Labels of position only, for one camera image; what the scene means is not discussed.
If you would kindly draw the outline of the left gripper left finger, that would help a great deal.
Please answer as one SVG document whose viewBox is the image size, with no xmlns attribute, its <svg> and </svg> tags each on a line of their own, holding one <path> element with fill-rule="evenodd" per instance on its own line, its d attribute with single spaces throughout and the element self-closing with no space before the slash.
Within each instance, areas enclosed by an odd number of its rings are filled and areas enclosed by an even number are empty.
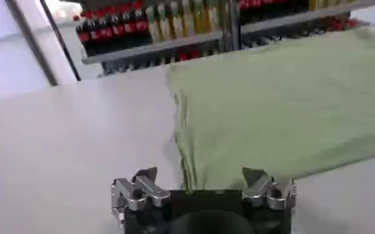
<svg viewBox="0 0 375 234">
<path fill-rule="evenodd" d="M 116 178 L 111 183 L 111 213 L 119 223 L 125 222 L 125 212 L 143 212 L 153 206 L 165 207 L 171 192 L 155 184 L 157 167 L 139 169 L 131 178 Z"/>
</svg>

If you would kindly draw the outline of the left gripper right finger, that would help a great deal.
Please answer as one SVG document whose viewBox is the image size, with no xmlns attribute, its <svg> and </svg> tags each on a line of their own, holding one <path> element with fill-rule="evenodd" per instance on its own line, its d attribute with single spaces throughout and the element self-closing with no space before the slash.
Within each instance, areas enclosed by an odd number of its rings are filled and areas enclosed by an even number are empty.
<svg viewBox="0 0 375 234">
<path fill-rule="evenodd" d="M 266 205 L 272 210 L 293 209 L 296 206 L 297 184 L 293 179 L 275 179 L 265 170 L 242 168 L 247 184 L 242 199 L 252 207 Z"/>
</svg>

